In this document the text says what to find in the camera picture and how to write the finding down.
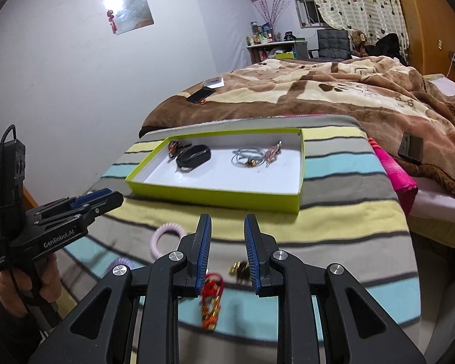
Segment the person's left hand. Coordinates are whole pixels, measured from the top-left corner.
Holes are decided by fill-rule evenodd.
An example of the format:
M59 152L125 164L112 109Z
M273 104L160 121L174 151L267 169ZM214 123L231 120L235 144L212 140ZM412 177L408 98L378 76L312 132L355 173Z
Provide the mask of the person's left hand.
M48 302L57 301L61 295L62 286L55 253L47 257L46 267L41 278L41 296ZM0 301L9 314L17 318L26 316L27 311L18 291L30 291L31 289L32 281L23 271L0 272Z

